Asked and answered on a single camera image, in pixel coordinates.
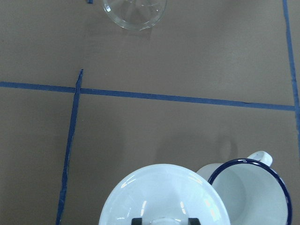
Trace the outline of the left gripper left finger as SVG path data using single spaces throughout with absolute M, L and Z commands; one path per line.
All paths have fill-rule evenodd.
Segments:
M 143 224 L 142 217 L 136 217 L 131 220 L 131 225 L 142 225 L 142 224 Z

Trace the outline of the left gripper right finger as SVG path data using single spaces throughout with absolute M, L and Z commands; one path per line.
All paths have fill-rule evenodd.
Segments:
M 200 225 L 198 218 L 188 218 L 188 225 Z

